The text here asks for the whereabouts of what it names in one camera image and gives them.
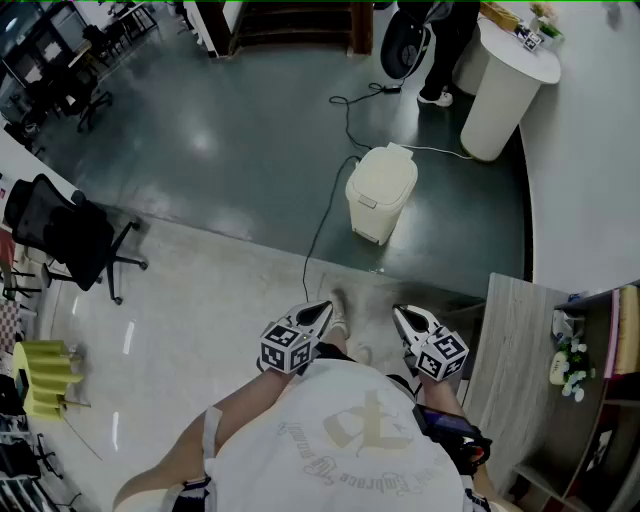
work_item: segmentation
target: black pants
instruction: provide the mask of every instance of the black pants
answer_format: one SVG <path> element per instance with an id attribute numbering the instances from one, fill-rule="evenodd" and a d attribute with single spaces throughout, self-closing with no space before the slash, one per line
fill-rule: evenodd
<path id="1" fill-rule="evenodd" d="M 479 11 L 479 2 L 456 2 L 447 18 L 431 24 L 436 36 L 436 52 L 421 91 L 424 98 L 438 99 L 442 88 L 451 83 L 451 73 L 471 40 Z"/>

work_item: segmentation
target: white sneaker on floor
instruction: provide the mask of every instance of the white sneaker on floor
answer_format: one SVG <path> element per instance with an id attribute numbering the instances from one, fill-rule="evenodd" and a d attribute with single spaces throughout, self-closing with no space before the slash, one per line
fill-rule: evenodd
<path id="1" fill-rule="evenodd" d="M 439 107 L 449 107 L 453 103 L 453 96 L 451 95 L 451 93 L 442 91 L 440 93 L 440 97 L 437 100 L 427 100 L 422 97 L 421 92 L 418 93 L 418 101 L 420 103 L 424 103 L 425 105 L 432 104 Z"/>
<path id="2" fill-rule="evenodd" d="M 344 290 L 340 288 L 332 290 L 329 294 L 329 299 L 333 304 L 333 314 L 331 315 L 331 323 L 329 324 L 329 329 L 332 329 L 333 327 L 339 327 L 344 331 L 344 338 L 348 339 L 350 332 L 346 309 L 347 297 L 344 293 Z"/>

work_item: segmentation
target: grey tiled floor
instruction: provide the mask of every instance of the grey tiled floor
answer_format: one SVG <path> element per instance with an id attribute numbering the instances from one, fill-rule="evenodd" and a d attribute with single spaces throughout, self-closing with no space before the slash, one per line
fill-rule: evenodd
<path id="1" fill-rule="evenodd" d="M 375 14 L 371 57 L 274 47 L 215 60 L 160 11 L 159 30 L 102 82 L 115 102 L 92 133 L 76 133 L 74 119 L 48 121 L 45 161 L 95 201 L 306 254 L 338 166 L 362 154 L 344 133 L 343 107 L 327 100 L 391 82 L 378 57 L 390 14 Z M 358 140 L 461 151 L 472 100 L 443 110 L 415 99 L 433 48 L 401 94 L 352 108 Z M 414 160 L 416 188 L 384 247 L 351 232 L 347 166 L 314 257 L 480 297 L 490 272 L 522 277 L 514 154 L 507 149 L 491 165 L 427 151 Z"/>

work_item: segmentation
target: white wall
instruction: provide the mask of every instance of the white wall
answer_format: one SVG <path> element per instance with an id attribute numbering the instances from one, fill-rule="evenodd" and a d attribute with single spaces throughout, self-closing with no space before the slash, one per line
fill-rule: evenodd
<path id="1" fill-rule="evenodd" d="M 71 199 L 71 194 L 76 190 L 71 183 L 29 153 L 4 130 L 0 130 L 0 173 L 11 181 L 31 181 L 38 174 L 46 174 L 67 199 Z"/>
<path id="2" fill-rule="evenodd" d="M 232 34 L 238 23 L 240 9 L 242 9 L 242 2 L 225 2 L 222 8 L 222 14 Z"/>
<path id="3" fill-rule="evenodd" d="M 640 9 L 621 2 L 614 30 L 601 2 L 554 8 L 562 78 L 540 88 L 521 123 L 534 281 L 612 288 L 640 279 Z"/>
<path id="4" fill-rule="evenodd" d="M 95 1 L 75 2 L 74 5 L 88 25 L 103 29 L 109 24 L 109 9 L 113 5 L 111 2 L 104 2 L 102 5 L 98 5 Z"/>

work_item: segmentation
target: black office chair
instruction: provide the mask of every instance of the black office chair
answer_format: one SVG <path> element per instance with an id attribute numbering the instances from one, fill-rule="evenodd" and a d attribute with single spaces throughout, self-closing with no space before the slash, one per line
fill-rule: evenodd
<path id="1" fill-rule="evenodd" d="M 113 56 L 114 50 L 118 55 L 120 55 L 120 52 L 111 42 L 109 36 L 95 25 L 87 25 L 82 31 L 82 37 L 91 43 L 91 54 L 104 66 L 109 67 L 106 63 L 107 55 L 110 55 L 112 59 L 115 59 Z"/>
<path id="2" fill-rule="evenodd" d="M 106 268 L 109 294 L 119 306 L 122 298 L 114 293 L 113 264 L 129 263 L 142 270 L 148 266 L 144 261 L 117 255 L 129 230 L 139 230 L 140 224 L 129 222 L 114 241 L 115 230 L 103 210 L 80 191 L 74 192 L 71 200 L 67 201 L 44 174 L 33 182 L 18 180 L 7 200 L 5 220 L 17 243 L 40 249 L 67 266 L 71 276 L 55 274 L 43 265 L 45 286 L 58 279 L 73 281 L 87 291 L 93 283 L 102 281 L 100 274 Z"/>
<path id="3" fill-rule="evenodd" d="M 66 116 L 79 115 L 78 132 L 82 132 L 82 123 L 87 122 L 89 131 L 93 129 L 93 115 L 102 105 L 113 105 L 113 94 L 106 91 L 93 99 L 94 91 L 98 87 L 98 78 L 91 74 L 88 82 L 83 82 L 68 69 L 57 69 L 51 82 L 51 94 Z M 67 97 L 73 98 L 69 104 Z"/>

